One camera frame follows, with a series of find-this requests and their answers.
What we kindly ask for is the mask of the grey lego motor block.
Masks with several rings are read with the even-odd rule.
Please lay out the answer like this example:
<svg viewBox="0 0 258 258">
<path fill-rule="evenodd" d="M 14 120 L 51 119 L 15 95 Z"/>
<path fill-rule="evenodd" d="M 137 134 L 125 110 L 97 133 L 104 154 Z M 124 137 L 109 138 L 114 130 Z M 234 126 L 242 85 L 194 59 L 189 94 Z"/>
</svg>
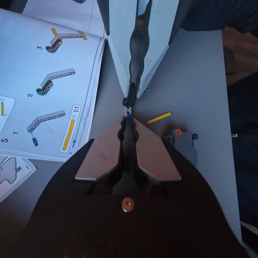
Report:
<svg viewBox="0 0 258 258">
<path fill-rule="evenodd" d="M 165 139 L 167 142 L 173 142 L 173 147 L 197 168 L 198 153 L 194 148 L 195 140 L 192 141 L 191 133 L 186 133 L 176 128 L 171 134 L 167 135 Z"/>
</svg>

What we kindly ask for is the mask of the black lego connector piece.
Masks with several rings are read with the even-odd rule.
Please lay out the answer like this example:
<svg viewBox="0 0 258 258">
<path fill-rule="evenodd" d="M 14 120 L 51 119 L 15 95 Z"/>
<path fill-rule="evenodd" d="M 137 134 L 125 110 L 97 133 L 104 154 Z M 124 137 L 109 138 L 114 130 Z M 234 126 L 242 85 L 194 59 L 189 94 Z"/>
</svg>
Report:
<svg viewBox="0 0 258 258">
<path fill-rule="evenodd" d="M 136 99 L 137 99 L 136 86 L 135 86 L 135 83 L 131 82 L 129 85 L 127 97 L 123 99 L 122 105 L 124 107 L 133 107 L 135 105 Z"/>
</svg>

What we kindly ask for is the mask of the white printed paper sheet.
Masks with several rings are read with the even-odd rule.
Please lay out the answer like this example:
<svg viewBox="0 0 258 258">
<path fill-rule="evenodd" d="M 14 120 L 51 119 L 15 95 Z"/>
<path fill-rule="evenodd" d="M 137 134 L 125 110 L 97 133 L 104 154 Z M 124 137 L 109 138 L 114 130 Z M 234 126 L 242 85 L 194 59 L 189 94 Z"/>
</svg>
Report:
<svg viewBox="0 0 258 258">
<path fill-rule="evenodd" d="M 26 158 L 0 155 L 0 202 L 25 182 L 36 166 Z"/>
</svg>

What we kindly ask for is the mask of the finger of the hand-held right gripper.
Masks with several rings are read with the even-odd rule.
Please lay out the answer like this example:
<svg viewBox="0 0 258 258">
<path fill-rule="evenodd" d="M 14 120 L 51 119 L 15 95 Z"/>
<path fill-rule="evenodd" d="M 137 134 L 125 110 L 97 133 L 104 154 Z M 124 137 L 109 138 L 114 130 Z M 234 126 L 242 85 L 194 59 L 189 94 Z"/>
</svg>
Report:
<svg viewBox="0 0 258 258">
<path fill-rule="evenodd" d="M 138 0 L 97 0 L 118 81 L 127 97 L 131 74 L 131 41 L 138 16 Z"/>
<path fill-rule="evenodd" d="M 144 13 L 143 50 L 137 75 L 137 98 L 148 86 L 189 11 L 187 0 L 152 0 Z"/>
</svg>

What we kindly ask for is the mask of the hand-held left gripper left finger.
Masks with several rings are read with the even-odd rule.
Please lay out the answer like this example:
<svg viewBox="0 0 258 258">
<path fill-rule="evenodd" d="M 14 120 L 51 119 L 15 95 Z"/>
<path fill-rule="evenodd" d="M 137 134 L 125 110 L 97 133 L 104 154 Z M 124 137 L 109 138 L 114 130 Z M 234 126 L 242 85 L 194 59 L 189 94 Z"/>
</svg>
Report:
<svg viewBox="0 0 258 258">
<path fill-rule="evenodd" d="M 123 122 L 122 117 L 94 138 L 75 179 L 97 181 L 119 164 L 122 146 L 119 131 Z"/>
</svg>

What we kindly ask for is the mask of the lego instruction booklet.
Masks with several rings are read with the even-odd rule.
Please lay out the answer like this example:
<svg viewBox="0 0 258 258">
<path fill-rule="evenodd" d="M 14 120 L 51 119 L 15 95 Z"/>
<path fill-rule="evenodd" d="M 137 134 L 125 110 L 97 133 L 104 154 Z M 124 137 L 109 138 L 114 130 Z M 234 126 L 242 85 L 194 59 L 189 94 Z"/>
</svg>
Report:
<svg viewBox="0 0 258 258">
<path fill-rule="evenodd" d="M 89 139 L 105 29 L 97 1 L 1 9 L 1 154 L 65 162 Z"/>
</svg>

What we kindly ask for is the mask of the person's leg in dark trousers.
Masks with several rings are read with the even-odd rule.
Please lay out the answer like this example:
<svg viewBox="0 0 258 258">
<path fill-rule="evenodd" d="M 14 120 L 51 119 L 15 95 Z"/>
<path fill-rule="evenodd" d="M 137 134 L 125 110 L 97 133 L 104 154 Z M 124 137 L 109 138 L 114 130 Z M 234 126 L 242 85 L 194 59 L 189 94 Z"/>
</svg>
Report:
<svg viewBox="0 0 258 258">
<path fill-rule="evenodd" d="M 228 86 L 227 96 L 242 238 L 257 255 L 258 72 Z"/>
</svg>

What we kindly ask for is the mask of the yellow lego axle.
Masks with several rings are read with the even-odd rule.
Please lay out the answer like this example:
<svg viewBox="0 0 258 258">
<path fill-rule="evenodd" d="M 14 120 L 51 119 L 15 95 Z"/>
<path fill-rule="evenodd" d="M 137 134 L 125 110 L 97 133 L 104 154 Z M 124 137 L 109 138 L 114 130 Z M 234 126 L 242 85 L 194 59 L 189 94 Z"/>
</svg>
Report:
<svg viewBox="0 0 258 258">
<path fill-rule="evenodd" d="M 170 116 L 170 115 L 171 115 L 171 112 L 165 113 L 165 114 L 163 114 L 163 115 L 160 115 L 160 116 L 158 116 L 158 117 L 155 117 L 155 118 L 153 118 L 153 119 L 148 120 L 147 123 L 148 123 L 148 124 L 151 124 L 151 123 L 153 123 L 153 122 L 156 122 L 156 121 L 159 121 L 159 120 L 161 120 L 161 119 L 164 119 L 164 118 L 166 118 L 166 117 L 168 117 L 168 116 Z"/>
</svg>

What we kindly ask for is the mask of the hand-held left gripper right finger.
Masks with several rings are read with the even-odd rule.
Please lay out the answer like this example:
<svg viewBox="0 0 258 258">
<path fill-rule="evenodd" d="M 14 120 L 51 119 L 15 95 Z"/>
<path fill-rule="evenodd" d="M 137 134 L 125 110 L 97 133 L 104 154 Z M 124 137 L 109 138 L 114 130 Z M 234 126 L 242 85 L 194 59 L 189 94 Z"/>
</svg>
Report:
<svg viewBox="0 0 258 258">
<path fill-rule="evenodd" d="M 139 182 L 181 181 L 163 141 L 136 119 L 132 119 L 134 160 Z"/>
</svg>

